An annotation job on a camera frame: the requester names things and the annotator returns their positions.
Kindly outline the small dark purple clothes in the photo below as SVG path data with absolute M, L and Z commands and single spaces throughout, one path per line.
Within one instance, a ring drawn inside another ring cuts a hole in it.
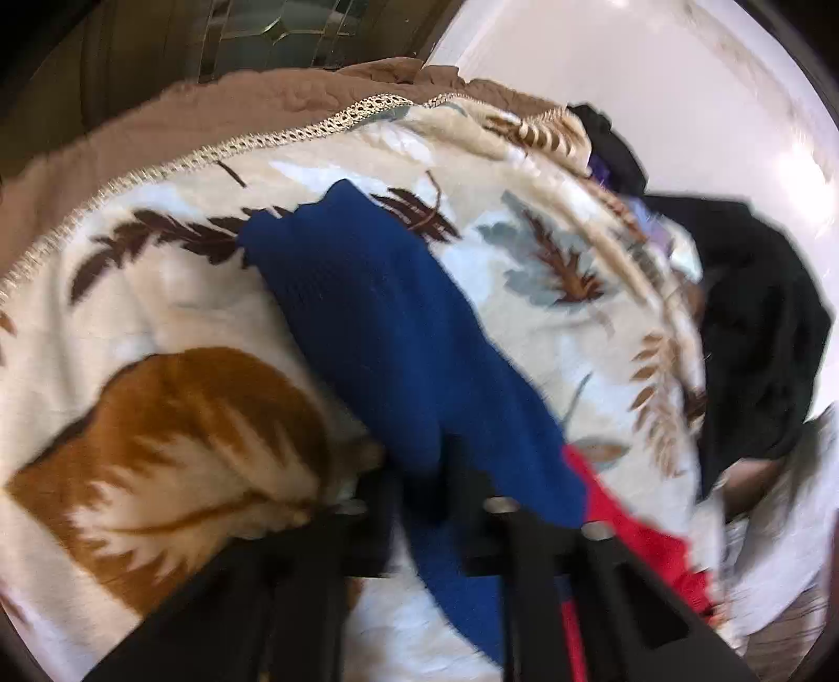
M 600 185 L 617 195 L 643 197 L 647 173 L 611 119 L 589 104 L 569 108 L 580 119 L 591 144 L 590 168 Z

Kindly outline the brown bedspread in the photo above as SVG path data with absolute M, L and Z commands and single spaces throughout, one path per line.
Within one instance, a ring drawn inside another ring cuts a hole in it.
M 38 237 L 126 173 L 175 161 L 236 136 L 316 124 L 367 97 L 392 94 L 425 102 L 450 92 L 519 116 L 539 115 L 556 106 L 499 82 L 464 80 L 455 66 L 427 66 L 410 57 L 337 71 L 238 71 L 213 84 L 172 85 L 91 135 L 37 156 L 4 187 L 2 273 L 10 273 Z

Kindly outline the leaf pattern fleece blanket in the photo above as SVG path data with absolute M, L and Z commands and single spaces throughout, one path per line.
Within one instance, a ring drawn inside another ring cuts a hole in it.
M 357 470 L 233 236 L 347 179 L 418 237 L 633 519 L 714 604 L 700 531 L 700 270 L 597 186 L 576 108 L 391 95 L 106 189 L 2 298 L 2 578 L 24 644 L 78 680 L 226 540 L 306 520 Z

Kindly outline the blue and red knit sweater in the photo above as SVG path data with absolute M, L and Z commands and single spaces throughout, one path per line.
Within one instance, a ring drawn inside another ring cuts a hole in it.
M 709 616 L 707 577 L 685 544 L 626 514 L 597 481 L 532 385 L 488 341 L 465 295 L 417 236 L 353 183 L 239 231 L 318 378 L 397 462 L 412 561 L 445 621 L 491 660 L 503 656 L 501 597 L 461 570 L 441 453 L 457 439 L 469 466 L 556 526 L 613 524 L 685 604 Z

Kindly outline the black garment pile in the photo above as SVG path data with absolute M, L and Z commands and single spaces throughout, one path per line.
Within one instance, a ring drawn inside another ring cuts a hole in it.
M 832 316 L 791 241 L 745 203 L 680 195 L 649 195 L 644 203 L 689 232 L 703 267 L 704 499 L 738 460 L 792 452 Z

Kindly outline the wooden glass door cabinet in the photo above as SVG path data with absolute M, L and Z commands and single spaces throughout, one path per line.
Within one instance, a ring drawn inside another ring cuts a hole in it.
M 2 175 L 180 81 L 427 57 L 457 2 L 2 0 Z

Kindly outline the grey quilted pillow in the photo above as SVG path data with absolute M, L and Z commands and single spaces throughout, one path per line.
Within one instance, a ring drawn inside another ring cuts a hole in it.
M 728 528 L 739 533 L 724 572 L 741 641 L 811 587 L 827 563 L 837 513 L 837 407 L 803 425 L 787 456 L 735 462 L 723 479 Z

